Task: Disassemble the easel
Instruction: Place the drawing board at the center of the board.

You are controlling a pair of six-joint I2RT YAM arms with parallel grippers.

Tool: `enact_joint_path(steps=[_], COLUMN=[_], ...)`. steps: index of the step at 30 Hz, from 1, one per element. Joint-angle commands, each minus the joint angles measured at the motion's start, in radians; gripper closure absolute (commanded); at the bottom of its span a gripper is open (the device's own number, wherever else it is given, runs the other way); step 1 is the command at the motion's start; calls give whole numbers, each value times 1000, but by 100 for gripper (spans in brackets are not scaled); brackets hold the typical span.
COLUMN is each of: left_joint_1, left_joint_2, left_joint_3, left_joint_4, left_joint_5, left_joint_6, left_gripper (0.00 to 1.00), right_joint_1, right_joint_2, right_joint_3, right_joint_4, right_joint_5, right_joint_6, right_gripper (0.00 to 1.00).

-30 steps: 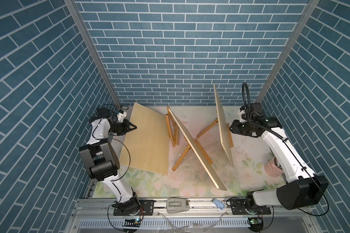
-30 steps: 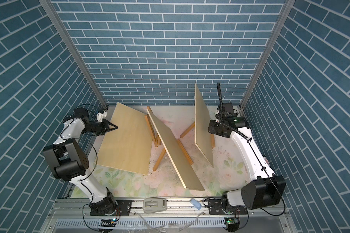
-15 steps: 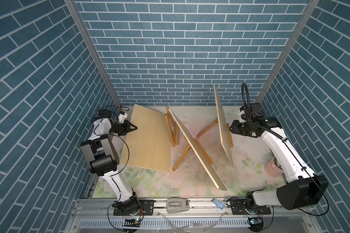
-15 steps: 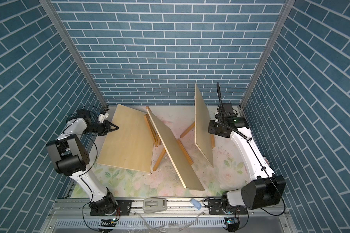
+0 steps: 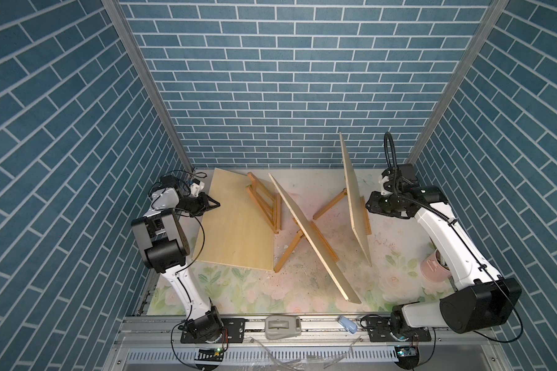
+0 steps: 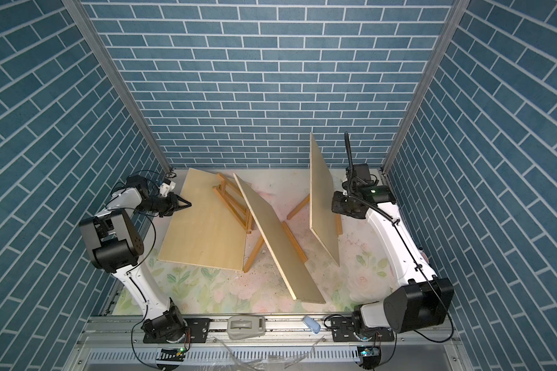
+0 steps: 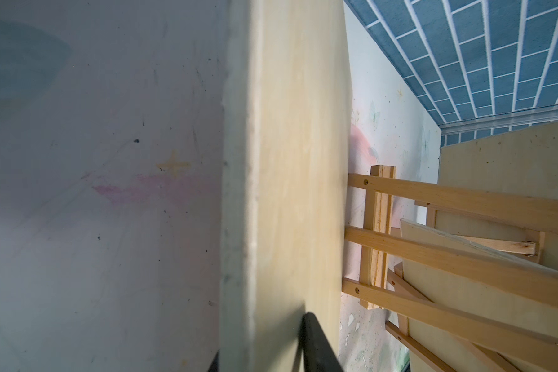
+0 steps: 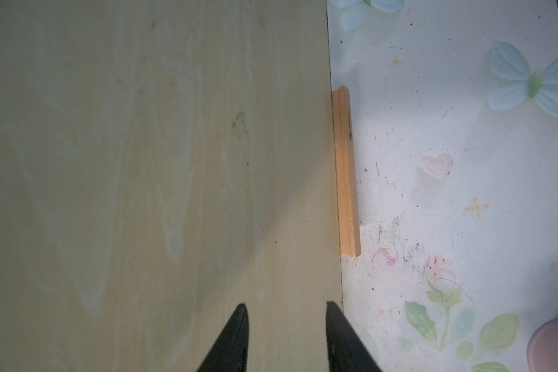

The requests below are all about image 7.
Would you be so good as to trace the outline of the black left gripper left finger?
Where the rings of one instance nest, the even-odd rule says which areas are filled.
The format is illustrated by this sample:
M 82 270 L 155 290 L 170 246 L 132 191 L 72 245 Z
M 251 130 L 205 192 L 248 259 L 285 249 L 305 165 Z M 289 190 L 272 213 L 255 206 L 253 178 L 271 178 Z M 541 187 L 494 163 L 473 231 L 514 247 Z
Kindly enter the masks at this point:
M 216 353 L 212 363 L 209 366 L 208 372 L 218 372 L 219 371 L 219 353 Z

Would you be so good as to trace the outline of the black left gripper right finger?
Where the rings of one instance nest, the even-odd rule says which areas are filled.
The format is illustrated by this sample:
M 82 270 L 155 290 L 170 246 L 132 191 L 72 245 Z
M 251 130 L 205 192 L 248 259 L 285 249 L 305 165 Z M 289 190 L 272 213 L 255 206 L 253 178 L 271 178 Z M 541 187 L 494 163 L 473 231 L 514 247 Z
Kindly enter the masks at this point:
M 319 320 L 312 312 L 302 318 L 300 344 L 305 372 L 343 372 Z

